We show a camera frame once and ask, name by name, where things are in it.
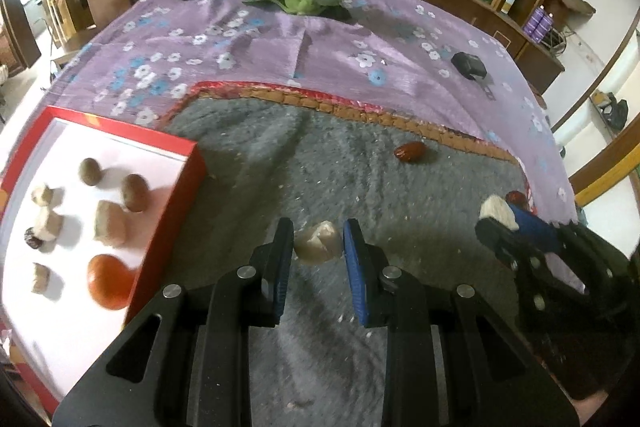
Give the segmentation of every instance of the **metal screw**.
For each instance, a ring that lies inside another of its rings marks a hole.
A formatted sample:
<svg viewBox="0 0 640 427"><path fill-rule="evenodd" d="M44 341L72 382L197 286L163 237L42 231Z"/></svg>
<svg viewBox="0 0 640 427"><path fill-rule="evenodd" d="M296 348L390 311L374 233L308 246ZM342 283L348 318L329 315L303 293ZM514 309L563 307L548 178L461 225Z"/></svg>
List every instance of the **metal screw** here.
<svg viewBox="0 0 640 427"><path fill-rule="evenodd" d="M476 294L476 290L474 290L474 287L469 286L468 284L461 284L456 288L456 292L458 292L458 295L460 295L463 299L470 299Z"/></svg>
<svg viewBox="0 0 640 427"><path fill-rule="evenodd" d="M402 275L402 270L398 266L385 266L382 269L382 275L387 279L397 279Z"/></svg>
<svg viewBox="0 0 640 427"><path fill-rule="evenodd" d="M164 295L167 299L173 299L182 293L180 286L177 284L170 284L164 287L162 290L162 295Z"/></svg>
<svg viewBox="0 0 640 427"><path fill-rule="evenodd" d="M251 279L255 275L255 268L251 265L241 266L236 272L240 279Z"/></svg>
<svg viewBox="0 0 640 427"><path fill-rule="evenodd" d="M545 299L542 298L542 295L534 295L533 297L533 305L536 307L536 309L541 312L542 310L545 309L546 304L545 304Z"/></svg>

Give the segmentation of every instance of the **purple tablecloth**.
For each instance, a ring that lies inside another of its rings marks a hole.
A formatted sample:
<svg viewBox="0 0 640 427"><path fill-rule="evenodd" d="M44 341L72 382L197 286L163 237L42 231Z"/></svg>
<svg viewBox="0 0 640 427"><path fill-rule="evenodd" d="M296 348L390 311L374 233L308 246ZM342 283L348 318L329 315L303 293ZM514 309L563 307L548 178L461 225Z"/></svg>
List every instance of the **purple tablecloth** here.
<svg viewBox="0 0 640 427"><path fill-rule="evenodd" d="M206 80L301 86L381 105L489 140L519 159L547 221L575 219L556 144L527 83L495 39L418 0L346 0L347 24L242 0L140 0L88 44L40 108L59 105L153 126ZM462 77L479 56L486 85Z"/></svg>

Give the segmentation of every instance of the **beige rock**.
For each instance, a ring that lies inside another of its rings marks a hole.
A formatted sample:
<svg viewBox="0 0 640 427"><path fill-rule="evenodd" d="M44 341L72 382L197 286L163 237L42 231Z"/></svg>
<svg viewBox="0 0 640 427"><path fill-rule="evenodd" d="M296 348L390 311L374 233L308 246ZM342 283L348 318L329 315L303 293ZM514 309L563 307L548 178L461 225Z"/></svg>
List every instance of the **beige rock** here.
<svg viewBox="0 0 640 427"><path fill-rule="evenodd" d="M44 293L49 286L50 270L42 264L33 263L33 283L31 284L31 291L33 293Z"/></svg>
<svg viewBox="0 0 640 427"><path fill-rule="evenodd" d="M52 199L53 190L44 183L31 191L31 201L39 206L49 206Z"/></svg>
<svg viewBox="0 0 640 427"><path fill-rule="evenodd" d="M315 227L298 232L293 247L301 263L321 264L341 256L342 238L331 221L323 221Z"/></svg>
<svg viewBox="0 0 640 427"><path fill-rule="evenodd" d="M126 214L113 201L98 201L95 211L94 239L105 247L120 247L127 240Z"/></svg>
<svg viewBox="0 0 640 427"><path fill-rule="evenodd" d="M482 219L483 217L493 217L509 230L517 230L520 228L516 223L516 216L509 204L497 194L486 198L480 206L479 218Z"/></svg>
<svg viewBox="0 0 640 427"><path fill-rule="evenodd" d="M53 241L62 229L62 216L56 214L47 206L43 206L33 225L33 235L43 241Z"/></svg>

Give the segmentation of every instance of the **blue gripper pad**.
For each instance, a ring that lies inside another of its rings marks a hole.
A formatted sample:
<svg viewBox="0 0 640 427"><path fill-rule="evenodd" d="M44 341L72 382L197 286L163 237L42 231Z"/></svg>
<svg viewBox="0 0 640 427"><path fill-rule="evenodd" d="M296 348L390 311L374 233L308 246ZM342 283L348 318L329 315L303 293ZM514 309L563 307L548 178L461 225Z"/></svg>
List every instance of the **blue gripper pad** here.
<svg viewBox="0 0 640 427"><path fill-rule="evenodd" d="M527 239L542 253L558 253L562 250L562 245L558 239L558 230L556 230L556 227L542 221L538 216L534 216L530 212L518 208L514 204L509 203L509 207L513 210L513 214L515 214L516 217L516 223L520 227L514 233Z"/></svg>
<svg viewBox="0 0 640 427"><path fill-rule="evenodd" d="M367 285L359 257L367 255L367 245L364 242L362 231L356 219L348 219L345 222L342 237L344 238L344 257L347 261L347 274L353 298L353 310L358 316L360 324L366 327L369 324Z"/></svg>
<svg viewBox="0 0 640 427"><path fill-rule="evenodd" d="M284 302L287 298L287 285L289 284L289 272L291 256L293 254L293 223L290 219L281 218L278 222L276 233L273 236L276 251L282 252L275 280L273 312L277 318L284 313Z"/></svg>

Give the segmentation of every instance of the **purple can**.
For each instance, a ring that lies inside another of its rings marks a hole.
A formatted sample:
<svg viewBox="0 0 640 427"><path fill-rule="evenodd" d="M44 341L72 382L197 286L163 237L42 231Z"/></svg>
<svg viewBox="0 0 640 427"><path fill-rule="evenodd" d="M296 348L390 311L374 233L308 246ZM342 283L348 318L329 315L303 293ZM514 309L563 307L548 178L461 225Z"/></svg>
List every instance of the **purple can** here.
<svg viewBox="0 0 640 427"><path fill-rule="evenodd" d="M545 15L542 17L542 20L538 24L538 26L536 26L536 29L533 30L533 33L531 34L531 38L534 40L534 42L540 42L542 39L545 38L546 34L549 33L549 30L552 28L553 25L554 25L553 15L547 15L545 13Z"/></svg>
<svg viewBox="0 0 640 427"><path fill-rule="evenodd" d="M524 25L522 30L527 35L531 35L545 15L546 15L545 14L545 7L544 6L538 6L534 10L533 14L531 15L531 17L527 21L527 23Z"/></svg>

